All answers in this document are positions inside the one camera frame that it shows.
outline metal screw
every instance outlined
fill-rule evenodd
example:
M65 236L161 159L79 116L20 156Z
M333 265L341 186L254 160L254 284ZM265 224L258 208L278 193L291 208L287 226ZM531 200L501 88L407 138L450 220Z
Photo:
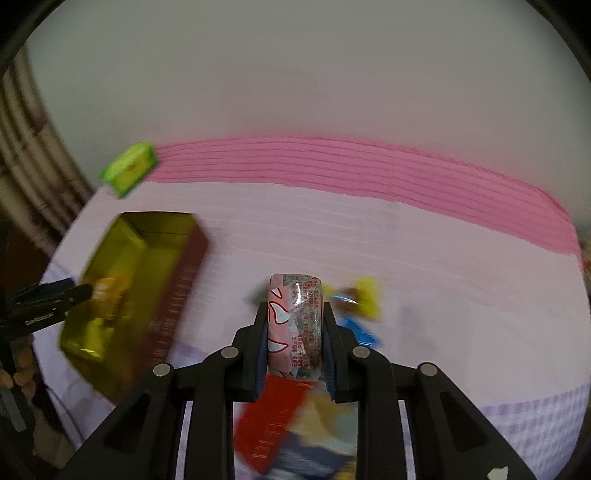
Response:
M235 346L227 346L226 348L222 349L222 357L224 358L236 358L240 350Z
M158 364L152 370L156 377L166 377L170 372L170 365L169 364Z
M356 346L353 348L353 355L357 358L367 358L371 351L366 346Z
M433 364L422 364L421 365L421 373L426 375L427 377L435 377L439 370Z

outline purple checkered pattern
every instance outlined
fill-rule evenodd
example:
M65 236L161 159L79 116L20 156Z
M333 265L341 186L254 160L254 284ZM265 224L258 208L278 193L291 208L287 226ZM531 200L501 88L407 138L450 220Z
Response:
M553 397L481 408L538 480L554 480L573 453L589 404L589 384ZM401 408L408 479L414 462L406 411Z

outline yellow tin box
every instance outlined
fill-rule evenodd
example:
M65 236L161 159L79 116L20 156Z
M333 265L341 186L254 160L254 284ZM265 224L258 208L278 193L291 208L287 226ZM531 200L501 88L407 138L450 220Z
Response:
M123 213L105 234L80 280L93 297L68 314L60 347L114 403L166 360L207 245L188 213Z

